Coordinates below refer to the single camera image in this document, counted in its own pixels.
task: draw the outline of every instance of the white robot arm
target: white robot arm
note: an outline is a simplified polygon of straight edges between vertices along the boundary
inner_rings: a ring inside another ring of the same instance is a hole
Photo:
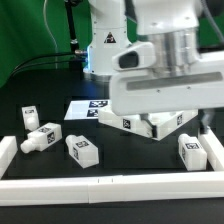
[[[199,54],[200,0],[133,0],[138,41],[113,57],[117,115],[224,106],[224,52]]]

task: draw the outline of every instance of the green background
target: green background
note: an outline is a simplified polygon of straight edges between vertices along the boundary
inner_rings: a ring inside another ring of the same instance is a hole
[[[54,53],[52,39],[44,25],[43,5],[44,0],[0,1],[0,86],[6,82],[13,68],[19,63],[40,54]],[[92,38],[89,10],[87,0],[73,9],[80,48],[86,48]],[[70,51],[70,38],[63,0],[48,1],[47,18],[58,43],[59,51]],[[220,16],[216,20],[224,31],[224,16]],[[217,43],[217,37],[208,22],[203,19],[200,23],[200,45]],[[128,27],[129,39],[135,41],[135,24],[129,21]]]

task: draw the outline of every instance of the cable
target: cable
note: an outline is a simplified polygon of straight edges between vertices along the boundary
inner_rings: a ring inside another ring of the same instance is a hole
[[[47,32],[49,33],[51,39],[53,40],[53,44],[55,46],[55,53],[58,53],[58,45],[57,45],[57,41],[55,40],[54,38],[54,35],[52,34],[50,28],[49,28],[49,25],[48,25],[48,21],[47,21],[47,4],[48,4],[48,0],[45,0],[44,1],[44,7],[43,7],[43,17],[44,17],[44,24],[45,24],[45,27],[47,29]]]
[[[203,5],[206,18],[208,19],[210,25],[212,26],[216,35],[218,36],[220,43],[222,45],[224,45],[224,36],[223,36],[221,30],[219,29],[218,25],[216,24],[215,20],[213,19],[212,14],[208,8],[206,0],[201,0],[201,3]]]
[[[21,64],[17,65],[14,70],[22,67],[25,64],[28,64],[31,61],[37,60],[37,59],[49,58],[49,57],[55,57],[55,56],[62,57],[62,56],[68,56],[68,55],[75,55],[75,53],[73,53],[73,52],[62,52],[62,53],[53,53],[53,54],[43,54],[43,55],[39,55],[39,56],[33,57],[31,59],[28,59],[28,60],[22,62]]]
[[[27,68],[30,68],[30,67],[35,67],[35,66],[41,66],[41,65],[50,65],[50,64],[55,64],[55,63],[58,63],[58,64],[61,64],[61,63],[68,63],[70,62],[71,60],[63,60],[63,61],[57,61],[57,62],[41,62],[41,63],[34,63],[34,64],[29,64],[29,65],[26,65],[26,66],[22,66],[18,69],[14,69],[13,72],[9,75],[9,79],[11,79],[12,77],[15,76],[16,73],[18,73],[19,71],[23,70],[23,69],[27,69]],[[74,61],[80,61],[80,62],[85,62],[86,60],[85,59],[74,59]]]

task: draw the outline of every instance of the black table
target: black table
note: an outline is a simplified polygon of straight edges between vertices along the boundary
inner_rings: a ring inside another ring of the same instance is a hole
[[[35,70],[18,74],[0,89],[0,136],[26,139],[21,107],[35,105],[41,125],[62,125],[63,139],[43,152],[16,154],[2,179],[63,178],[185,172],[177,138],[196,136],[198,118],[160,142],[99,124],[64,121],[71,100],[108,99],[108,85],[82,79],[78,71]],[[223,110],[212,128],[222,141]],[[82,169],[68,154],[66,136],[84,135],[99,148],[100,164]],[[0,208],[2,223],[223,223],[223,199]]]

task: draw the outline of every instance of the bottle-shaped block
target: bottle-shaped block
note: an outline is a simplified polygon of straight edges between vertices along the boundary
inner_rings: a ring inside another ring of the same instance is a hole
[[[26,130],[35,131],[40,127],[39,117],[35,106],[22,107],[22,112]]]
[[[21,144],[24,153],[43,151],[62,138],[61,125],[48,123],[28,134],[28,140]]]

